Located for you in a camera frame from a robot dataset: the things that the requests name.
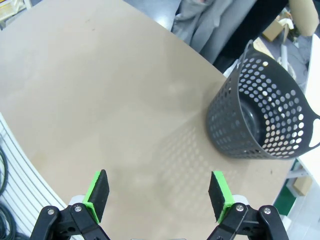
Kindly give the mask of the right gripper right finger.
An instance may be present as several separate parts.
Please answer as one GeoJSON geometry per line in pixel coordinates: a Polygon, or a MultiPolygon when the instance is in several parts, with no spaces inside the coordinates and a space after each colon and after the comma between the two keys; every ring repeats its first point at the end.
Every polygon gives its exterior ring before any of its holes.
{"type": "Polygon", "coordinates": [[[289,238],[277,208],[263,205],[256,210],[248,204],[235,202],[221,171],[211,173],[208,194],[218,223],[208,240],[233,240],[237,235],[249,240],[289,238]]]}

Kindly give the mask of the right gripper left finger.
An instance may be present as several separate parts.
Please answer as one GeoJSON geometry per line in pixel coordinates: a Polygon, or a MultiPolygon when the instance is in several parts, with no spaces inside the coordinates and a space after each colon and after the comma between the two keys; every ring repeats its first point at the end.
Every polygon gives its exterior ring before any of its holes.
{"type": "Polygon", "coordinates": [[[110,187],[107,172],[97,171],[81,202],[60,210],[47,205],[40,211],[31,240],[70,240],[81,236],[85,240],[108,240],[100,226],[107,204],[110,187]]]}

